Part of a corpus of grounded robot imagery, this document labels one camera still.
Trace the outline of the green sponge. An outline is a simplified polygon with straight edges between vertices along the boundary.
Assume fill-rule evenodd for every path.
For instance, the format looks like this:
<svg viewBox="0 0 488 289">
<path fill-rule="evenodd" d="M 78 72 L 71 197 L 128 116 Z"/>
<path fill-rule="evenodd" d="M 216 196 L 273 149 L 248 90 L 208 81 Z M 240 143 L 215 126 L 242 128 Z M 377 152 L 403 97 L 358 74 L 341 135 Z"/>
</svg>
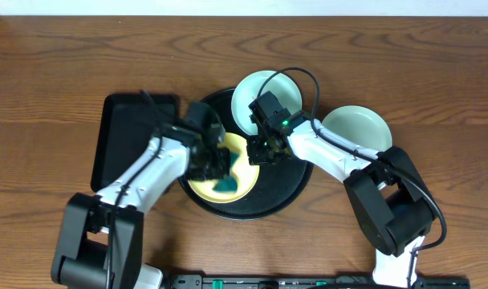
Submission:
<svg viewBox="0 0 488 289">
<path fill-rule="evenodd" d="M 233 168 L 239 155 L 237 153 L 230 153 L 230 169 Z M 230 173 L 227 177 L 218 180 L 213 187 L 213 191 L 216 193 L 236 193 L 238 190 L 237 180 Z"/>
</svg>

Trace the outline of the yellow plate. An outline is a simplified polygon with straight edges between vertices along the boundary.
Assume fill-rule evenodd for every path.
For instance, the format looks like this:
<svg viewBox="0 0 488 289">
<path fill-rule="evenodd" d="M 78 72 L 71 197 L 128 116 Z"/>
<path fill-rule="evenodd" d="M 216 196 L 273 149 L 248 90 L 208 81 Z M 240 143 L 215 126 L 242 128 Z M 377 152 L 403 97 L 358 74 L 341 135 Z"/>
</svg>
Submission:
<svg viewBox="0 0 488 289">
<path fill-rule="evenodd" d="M 222 145 L 232 153 L 239 155 L 230 173 L 237 180 L 238 190 L 236 193 L 216 193 L 213 191 L 218 180 L 209 181 L 188 181 L 189 187 L 201 199 L 209 202 L 225 204 L 237 201 L 246 196 L 254 187 L 259 176 L 259 166 L 251 165 L 246 151 L 246 139 L 234 133 L 225 134 Z"/>
</svg>

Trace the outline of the light blue plate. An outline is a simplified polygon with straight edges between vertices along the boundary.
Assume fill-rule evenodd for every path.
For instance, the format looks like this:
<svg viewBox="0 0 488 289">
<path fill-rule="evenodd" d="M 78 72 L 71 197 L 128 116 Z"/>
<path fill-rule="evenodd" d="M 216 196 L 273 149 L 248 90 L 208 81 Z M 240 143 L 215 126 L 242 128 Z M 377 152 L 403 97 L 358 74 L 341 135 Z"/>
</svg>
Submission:
<svg viewBox="0 0 488 289">
<path fill-rule="evenodd" d="M 384 119 L 369 108 L 348 105 L 330 112 L 325 128 L 366 148 L 385 151 L 392 146 L 392 133 Z"/>
<path fill-rule="evenodd" d="M 247 136 L 258 134 L 257 125 L 250 120 L 249 105 L 257 98 L 259 88 L 274 73 L 274 71 L 256 71 L 244 78 L 234 90 L 231 99 L 232 116 L 237 126 Z M 262 92 L 272 92 L 290 114 L 302 109 L 302 96 L 298 86 L 284 74 L 276 75 L 266 84 Z"/>
</svg>

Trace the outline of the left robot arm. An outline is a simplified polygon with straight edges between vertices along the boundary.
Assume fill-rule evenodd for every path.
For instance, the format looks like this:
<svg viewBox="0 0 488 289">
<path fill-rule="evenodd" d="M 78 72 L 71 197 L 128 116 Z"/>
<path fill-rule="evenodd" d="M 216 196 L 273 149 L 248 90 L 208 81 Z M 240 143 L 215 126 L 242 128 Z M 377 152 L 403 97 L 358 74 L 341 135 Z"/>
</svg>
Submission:
<svg viewBox="0 0 488 289">
<path fill-rule="evenodd" d="M 158 288 L 163 271 L 142 261 L 144 217 L 180 177 L 219 179 L 230 172 L 226 130 L 167 124 L 113 183 L 67 203 L 51 267 L 67 288 Z"/>
</svg>

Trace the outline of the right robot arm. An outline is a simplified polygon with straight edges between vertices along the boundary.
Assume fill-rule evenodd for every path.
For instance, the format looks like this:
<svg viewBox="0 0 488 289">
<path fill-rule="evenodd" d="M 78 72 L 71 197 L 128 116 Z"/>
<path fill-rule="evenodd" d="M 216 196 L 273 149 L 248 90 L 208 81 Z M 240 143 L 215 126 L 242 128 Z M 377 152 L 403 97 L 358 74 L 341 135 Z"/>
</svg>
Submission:
<svg viewBox="0 0 488 289">
<path fill-rule="evenodd" d="M 375 283 L 390 287 L 415 285 L 424 238 L 443 215 L 408 154 L 391 147 L 365 148 L 325 128 L 300 111 L 253 112 L 258 132 L 250 136 L 250 163 L 295 157 L 320 167 L 344 184 L 362 232 L 376 248 Z"/>
</svg>

